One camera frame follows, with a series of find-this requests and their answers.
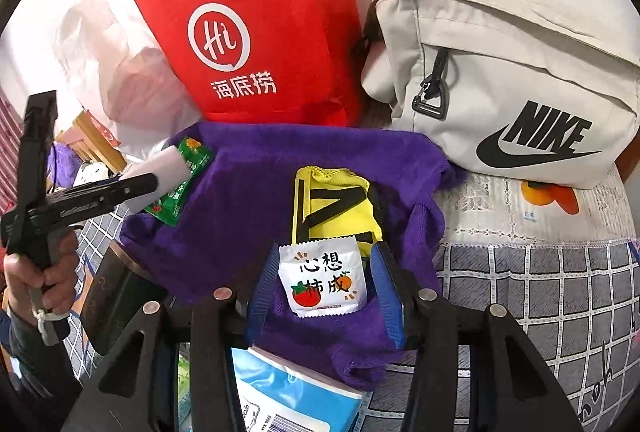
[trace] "finger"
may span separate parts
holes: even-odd
[[[63,315],[67,313],[74,304],[74,297],[68,297],[62,303],[55,306],[52,311],[57,315]]]
[[[44,284],[51,286],[71,278],[76,280],[76,268],[80,263],[78,254],[71,252],[60,256],[58,262],[44,271]]]
[[[28,287],[42,287],[44,275],[27,257],[7,255],[4,258],[4,275],[9,288],[26,284]]]
[[[75,252],[78,249],[78,238],[76,232],[69,230],[68,234],[60,239],[58,243],[58,253],[65,255],[66,253]]]
[[[42,305],[46,309],[52,309],[65,303],[69,297],[73,298],[76,294],[76,280],[74,278],[60,282],[47,290],[42,296]]]

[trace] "bag flap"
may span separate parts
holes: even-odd
[[[372,1],[367,15],[370,40],[382,38],[380,1]],[[567,6],[548,0],[429,0],[415,7],[422,43],[544,68],[638,113],[638,57],[620,47],[608,28]]]

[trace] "purple towel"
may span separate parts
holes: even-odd
[[[82,160],[73,149],[54,142],[47,160],[47,172],[56,186],[71,188],[82,165]]]
[[[176,228],[153,216],[127,218],[123,245],[179,299],[193,302],[230,282],[237,268],[266,257],[273,241],[291,243],[294,178],[299,168],[348,168],[375,182],[382,228],[398,262],[440,291],[431,262],[444,218],[432,199],[463,173],[428,138],[410,132],[299,125],[198,123],[185,136],[216,152],[193,181]],[[367,269],[367,306],[356,313],[299,318],[278,282],[258,345],[348,385],[371,389],[398,353],[386,336]]]

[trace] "white snack packet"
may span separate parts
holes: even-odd
[[[299,317],[345,315],[367,303],[355,237],[324,238],[280,247],[280,281]]]

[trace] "black carabiner clip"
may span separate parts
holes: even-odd
[[[447,64],[449,56],[449,48],[441,47],[438,49],[436,60],[433,63],[433,71],[420,84],[420,91],[415,95],[411,102],[411,107],[415,112],[424,114],[436,120],[444,120],[447,116],[449,108],[448,94],[446,84],[442,79],[444,67]],[[440,105],[430,105],[427,102],[433,98],[440,97]]]

